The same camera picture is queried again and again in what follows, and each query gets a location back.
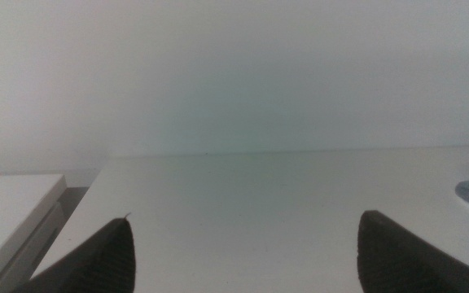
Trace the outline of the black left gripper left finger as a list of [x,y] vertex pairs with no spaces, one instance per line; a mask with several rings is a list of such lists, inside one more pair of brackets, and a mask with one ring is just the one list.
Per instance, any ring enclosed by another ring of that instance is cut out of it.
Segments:
[[108,222],[15,293],[132,293],[135,288],[134,237],[125,218]]

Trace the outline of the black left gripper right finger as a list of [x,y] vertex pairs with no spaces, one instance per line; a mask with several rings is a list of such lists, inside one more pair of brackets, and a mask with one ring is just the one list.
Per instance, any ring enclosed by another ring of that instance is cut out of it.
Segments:
[[376,210],[360,218],[357,273],[364,292],[469,293],[469,265]]

